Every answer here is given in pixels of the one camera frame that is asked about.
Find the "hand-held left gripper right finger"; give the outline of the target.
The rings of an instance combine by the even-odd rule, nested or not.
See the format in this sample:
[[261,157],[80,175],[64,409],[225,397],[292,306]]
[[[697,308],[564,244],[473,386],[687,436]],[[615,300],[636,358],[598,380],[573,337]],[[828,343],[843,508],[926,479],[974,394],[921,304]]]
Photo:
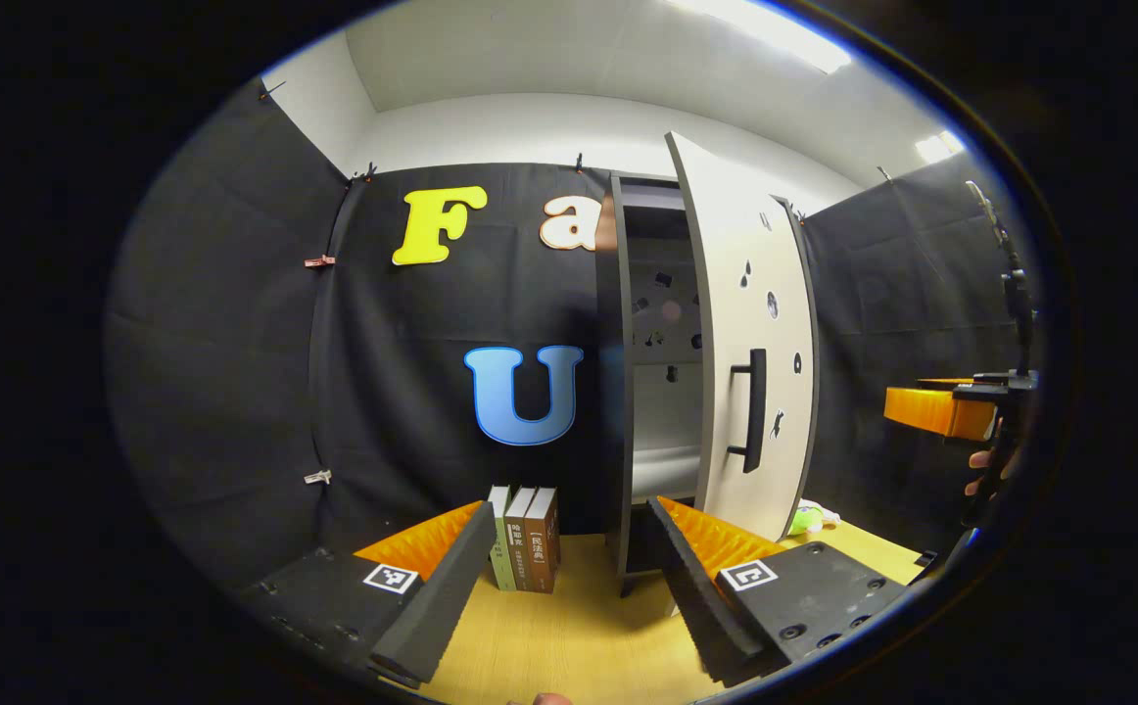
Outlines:
[[669,592],[725,687],[832,650],[908,588],[824,541],[783,548],[663,496],[646,505]]

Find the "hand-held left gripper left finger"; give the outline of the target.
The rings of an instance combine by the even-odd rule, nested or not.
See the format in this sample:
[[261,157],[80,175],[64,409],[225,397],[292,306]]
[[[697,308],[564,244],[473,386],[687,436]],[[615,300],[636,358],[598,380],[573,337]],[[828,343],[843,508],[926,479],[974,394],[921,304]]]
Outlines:
[[355,680],[430,681],[495,540],[472,501],[355,551],[318,547],[237,590],[251,616]]

